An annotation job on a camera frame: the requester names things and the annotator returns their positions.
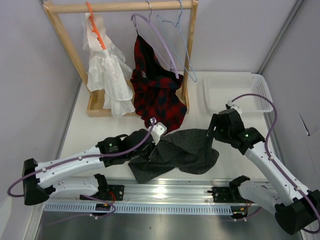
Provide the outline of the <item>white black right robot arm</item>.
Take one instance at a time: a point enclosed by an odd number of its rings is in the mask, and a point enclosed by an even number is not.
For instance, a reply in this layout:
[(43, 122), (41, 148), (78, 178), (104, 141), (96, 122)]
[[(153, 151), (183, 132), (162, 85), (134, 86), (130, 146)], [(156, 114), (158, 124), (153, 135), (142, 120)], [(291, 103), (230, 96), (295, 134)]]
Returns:
[(245, 128), (240, 113), (226, 109), (213, 114), (207, 135), (229, 144), (250, 160), (273, 186), (270, 191), (247, 176), (229, 183), (228, 196), (234, 202), (249, 200), (274, 215), (289, 235), (306, 230), (320, 219), (320, 192), (301, 183), (273, 154), (265, 138), (254, 127)]

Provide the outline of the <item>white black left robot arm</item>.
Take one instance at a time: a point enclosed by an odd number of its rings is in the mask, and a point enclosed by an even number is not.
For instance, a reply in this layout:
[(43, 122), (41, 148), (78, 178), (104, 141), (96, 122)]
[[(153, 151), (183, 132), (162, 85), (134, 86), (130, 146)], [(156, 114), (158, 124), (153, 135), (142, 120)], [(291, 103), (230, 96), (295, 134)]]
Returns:
[(47, 162), (34, 158), (24, 161), (22, 169), (23, 199), (26, 206), (41, 204), (52, 197), (89, 197), (103, 200), (108, 196), (106, 177), (95, 174), (79, 178), (78, 174), (122, 165), (136, 158), (147, 160), (159, 142), (155, 129), (140, 129), (130, 135), (107, 137), (91, 148), (70, 157)]

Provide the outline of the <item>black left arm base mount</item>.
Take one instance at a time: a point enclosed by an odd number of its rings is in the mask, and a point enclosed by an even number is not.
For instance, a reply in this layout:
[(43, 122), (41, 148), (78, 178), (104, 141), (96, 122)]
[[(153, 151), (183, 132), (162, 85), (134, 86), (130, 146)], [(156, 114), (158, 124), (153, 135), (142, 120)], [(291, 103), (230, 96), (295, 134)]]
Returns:
[(108, 186), (109, 192), (106, 195), (107, 200), (123, 201), (125, 194), (125, 186), (119, 184), (111, 184)]

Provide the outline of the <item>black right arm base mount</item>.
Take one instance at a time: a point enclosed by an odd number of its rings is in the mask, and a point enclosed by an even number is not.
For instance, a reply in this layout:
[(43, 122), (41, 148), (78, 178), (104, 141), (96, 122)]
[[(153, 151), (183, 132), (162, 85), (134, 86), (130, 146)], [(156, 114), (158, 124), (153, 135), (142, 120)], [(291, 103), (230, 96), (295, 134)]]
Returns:
[(240, 196), (237, 189), (225, 186), (213, 186), (207, 191), (212, 195), (214, 203), (247, 203), (248, 201)]

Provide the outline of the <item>dark grey dotted skirt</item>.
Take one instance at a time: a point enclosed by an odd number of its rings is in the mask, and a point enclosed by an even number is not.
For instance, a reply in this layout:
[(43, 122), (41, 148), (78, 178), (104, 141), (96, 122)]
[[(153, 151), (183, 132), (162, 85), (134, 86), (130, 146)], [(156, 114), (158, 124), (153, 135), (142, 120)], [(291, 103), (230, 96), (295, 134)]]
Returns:
[(139, 184), (175, 168), (201, 175), (209, 171), (219, 158), (219, 152), (212, 145), (213, 137), (206, 129), (179, 130), (162, 137), (148, 157), (137, 157), (128, 166)]

